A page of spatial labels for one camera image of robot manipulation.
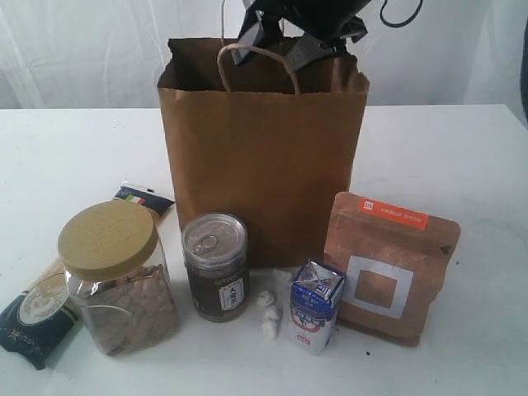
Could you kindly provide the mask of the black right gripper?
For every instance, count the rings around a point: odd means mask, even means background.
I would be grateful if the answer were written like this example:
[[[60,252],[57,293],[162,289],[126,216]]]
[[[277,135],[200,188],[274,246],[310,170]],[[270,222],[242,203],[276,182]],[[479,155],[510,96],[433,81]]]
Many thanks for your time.
[[[367,4],[357,0],[264,1],[263,11],[286,19],[305,32],[286,54],[292,69],[302,69],[328,58],[329,48],[343,51],[347,39],[356,43],[365,37],[368,30],[356,14]],[[238,43],[265,48],[267,39],[263,12],[247,10]],[[243,65],[251,57],[249,49],[233,49],[232,56],[236,65]]]

